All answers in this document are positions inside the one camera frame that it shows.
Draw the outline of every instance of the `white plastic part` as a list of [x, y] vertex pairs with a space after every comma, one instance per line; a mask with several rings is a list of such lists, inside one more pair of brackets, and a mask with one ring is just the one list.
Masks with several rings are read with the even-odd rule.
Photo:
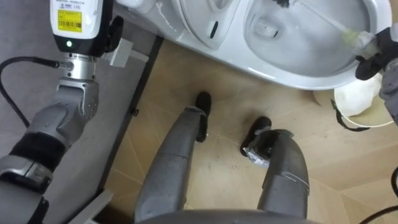
[[261, 158], [257, 153], [253, 151], [248, 152], [248, 158], [250, 161], [252, 161], [255, 165], [268, 168], [269, 167], [269, 161]]
[[335, 89], [336, 106], [345, 116], [361, 114], [372, 106], [374, 97], [381, 89], [382, 76], [377, 74], [369, 80], [356, 80]]
[[380, 53], [376, 35], [365, 31], [360, 32], [353, 51], [356, 55], [360, 55], [365, 59], [369, 59]]
[[180, 0], [178, 8], [187, 30], [205, 45], [218, 49], [228, 33], [239, 2], [240, 0]]
[[51, 0], [52, 32], [61, 37], [92, 39], [98, 35], [103, 0]]
[[193, 35], [191, 28], [189, 28], [189, 25], [187, 23], [187, 20], [185, 19], [184, 12], [182, 10], [180, 0], [171, 0], [171, 3], [174, 7], [175, 12], [177, 13], [178, 17], [181, 19], [182, 23], [184, 24], [184, 28], [191, 34]]
[[142, 54], [142, 53], [140, 53], [140, 52], [138, 52], [136, 50], [130, 51], [130, 57], [136, 58], [136, 59], [141, 60], [141, 61], [143, 61], [145, 63], [147, 63], [148, 60], [149, 60], [148, 56], [146, 56], [146, 55], [144, 55], [144, 54]]
[[124, 68], [127, 64], [127, 60], [130, 57], [132, 46], [132, 42], [121, 39], [116, 50], [106, 53], [103, 57], [111, 66]]
[[130, 9], [134, 9], [138, 13], [146, 14], [152, 9], [156, 0], [116, 0], [116, 2]]
[[69, 224], [95, 224], [93, 221], [95, 216], [99, 214], [104, 207], [110, 203], [113, 198], [113, 193], [109, 190], [104, 190], [99, 196], [92, 200], [77, 216], [75, 216]]
[[[313, 96], [317, 103], [324, 108], [333, 110], [331, 100], [336, 101], [334, 90], [313, 91]], [[372, 107], [357, 116], [343, 115], [343, 121], [351, 128], [380, 128], [389, 124], [394, 124], [392, 117], [386, 106], [384, 100], [380, 97], [375, 97], [372, 102]]]

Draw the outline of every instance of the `toilet bowl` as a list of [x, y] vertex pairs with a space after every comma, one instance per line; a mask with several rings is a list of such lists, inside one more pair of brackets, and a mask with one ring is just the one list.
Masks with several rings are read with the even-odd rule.
[[[273, 0], [116, 1], [132, 16], [125, 19], [149, 21], [166, 39], [271, 82], [329, 90], [355, 79], [358, 63], [341, 33], [299, 2], [282, 9]], [[392, 24], [389, 0], [306, 2], [353, 30]]]

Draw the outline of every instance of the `gray metal arm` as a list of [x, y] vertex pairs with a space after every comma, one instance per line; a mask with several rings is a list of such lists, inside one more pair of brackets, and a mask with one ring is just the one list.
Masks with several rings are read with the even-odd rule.
[[68, 67], [49, 106], [33, 118], [10, 155], [0, 159], [0, 224], [38, 223], [48, 208], [42, 194], [64, 153], [98, 109], [95, 58], [67, 54]]
[[398, 58], [386, 67], [383, 75], [380, 97], [392, 118], [398, 124]]
[[99, 86], [94, 80], [61, 78], [50, 106], [39, 111], [27, 133], [45, 133], [68, 149], [83, 134], [98, 110]]
[[307, 218], [310, 185], [301, 149], [291, 137], [280, 134], [272, 152], [257, 208]]
[[188, 107], [170, 129], [142, 185], [136, 203], [136, 222], [183, 209], [193, 144], [203, 115], [202, 110]]

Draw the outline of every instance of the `water in toilet bowl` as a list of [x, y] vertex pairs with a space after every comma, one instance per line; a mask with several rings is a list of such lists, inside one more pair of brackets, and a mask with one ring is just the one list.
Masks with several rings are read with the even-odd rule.
[[[369, 30], [362, 0], [306, 0], [329, 17], [354, 30]], [[272, 0], [255, 1], [245, 39], [260, 58], [281, 69], [311, 77], [340, 72], [354, 62], [341, 31], [301, 4], [288, 9]]]

